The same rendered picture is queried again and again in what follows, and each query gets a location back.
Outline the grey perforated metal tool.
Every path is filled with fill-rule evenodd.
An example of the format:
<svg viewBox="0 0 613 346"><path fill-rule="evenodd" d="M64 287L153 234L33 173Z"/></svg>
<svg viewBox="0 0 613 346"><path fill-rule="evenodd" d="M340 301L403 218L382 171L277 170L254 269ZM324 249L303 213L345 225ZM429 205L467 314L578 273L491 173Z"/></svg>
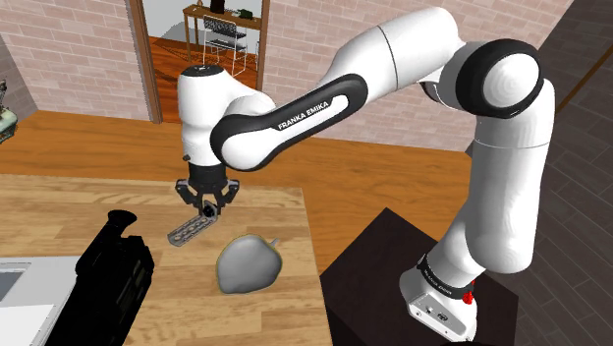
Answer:
<svg viewBox="0 0 613 346"><path fill-rule="evenodd" d="M217 219L217 206L210 201L205 201L202 213L168 233L167 239L171 245L175 247L182 247L187 244L189 240L214 224Z"/></svg>

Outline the grey pear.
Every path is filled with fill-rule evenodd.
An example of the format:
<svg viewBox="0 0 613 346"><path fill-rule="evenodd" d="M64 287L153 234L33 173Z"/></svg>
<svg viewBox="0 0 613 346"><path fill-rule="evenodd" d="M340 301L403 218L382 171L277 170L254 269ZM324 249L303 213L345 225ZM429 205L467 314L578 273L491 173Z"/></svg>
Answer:
<svg viewBox="0 0 613 346"><path fill-rule="evenodd" d="M276 249L278 241L278 238L267 241L256 234L231 241L216 262L220 291L227 295L249 294L270 287L283 266Z"/></svg>

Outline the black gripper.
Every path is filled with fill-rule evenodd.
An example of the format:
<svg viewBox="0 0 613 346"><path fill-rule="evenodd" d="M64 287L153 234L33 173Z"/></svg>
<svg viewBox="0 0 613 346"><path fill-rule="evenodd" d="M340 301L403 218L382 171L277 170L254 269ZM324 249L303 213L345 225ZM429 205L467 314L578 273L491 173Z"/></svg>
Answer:
<svg viewBox="0 0 613 346"><path fill-rule="evenodd" d="M213 195L216 207L221 211L231 203L240 189L238 180L228 180L223 164L200 166L189 164L189 179L176 181L175 190L185 204L203 212L203 195Z"/></svg>

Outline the pale green ornament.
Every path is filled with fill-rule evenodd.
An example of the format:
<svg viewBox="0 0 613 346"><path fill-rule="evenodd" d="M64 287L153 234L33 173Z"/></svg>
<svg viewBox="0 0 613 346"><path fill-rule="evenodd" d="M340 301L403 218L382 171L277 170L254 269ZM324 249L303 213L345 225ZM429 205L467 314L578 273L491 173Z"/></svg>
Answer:
<svg viewBox="0 0 613 346"><path fill-rule="evenodd" d="M17 115L3 104L3 99L7 92L7 81L0 81L0 144L11 138L18 127Z"/></svg>

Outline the dark robot stand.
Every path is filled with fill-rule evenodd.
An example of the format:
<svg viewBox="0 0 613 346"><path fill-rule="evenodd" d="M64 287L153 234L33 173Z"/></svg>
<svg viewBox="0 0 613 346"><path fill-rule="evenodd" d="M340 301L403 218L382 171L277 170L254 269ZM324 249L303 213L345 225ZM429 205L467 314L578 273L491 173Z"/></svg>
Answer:
<svg viewBox="0 0 613 346"><path fill-rule="evenodd" d="M320 275L333 346L451 346L408 313L401 274L436 241L383 209Z"/></svg>

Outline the white flat slab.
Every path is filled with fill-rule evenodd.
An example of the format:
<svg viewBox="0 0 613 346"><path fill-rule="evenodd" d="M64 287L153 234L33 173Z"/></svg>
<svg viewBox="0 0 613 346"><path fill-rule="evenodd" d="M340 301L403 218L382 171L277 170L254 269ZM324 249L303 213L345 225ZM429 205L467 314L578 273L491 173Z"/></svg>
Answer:
<svg viewBox="0 0 613 346"><path fill-rule="evenodd" d="M79 259L0 258L0 346L44 346L75 286Z"/></svg>

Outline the wooden desk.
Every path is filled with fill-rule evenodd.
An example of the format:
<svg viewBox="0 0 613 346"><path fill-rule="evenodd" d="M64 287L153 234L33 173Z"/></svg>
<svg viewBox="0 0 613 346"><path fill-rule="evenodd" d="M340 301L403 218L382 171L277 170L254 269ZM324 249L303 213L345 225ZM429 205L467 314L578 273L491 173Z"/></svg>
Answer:
<svg viewBox="0 0 613 346"><path fill-rule="evenodd" d="M193 4L185 8L183 10L183 14L189 62L193 61L189 19L194 20L196 50L199 50L200 48L198 29L199 20L202 20L202 23L206 29L210 29L213 33L218 33L231 40L231 42L225 42L220 39L205 40L203 44L203 53L206 53L206 45L210 43L214 48L214 52L219 52L220 49L232 50L235 53L242 52L243 57L246 57L248 47L246 45L239 44L238 41L246 37L247 33L239 31L239 28L262 30L261 18L244 18L240 16L239 11L225 10L223 13L216 13L212 12L209 7Z"/></svg>

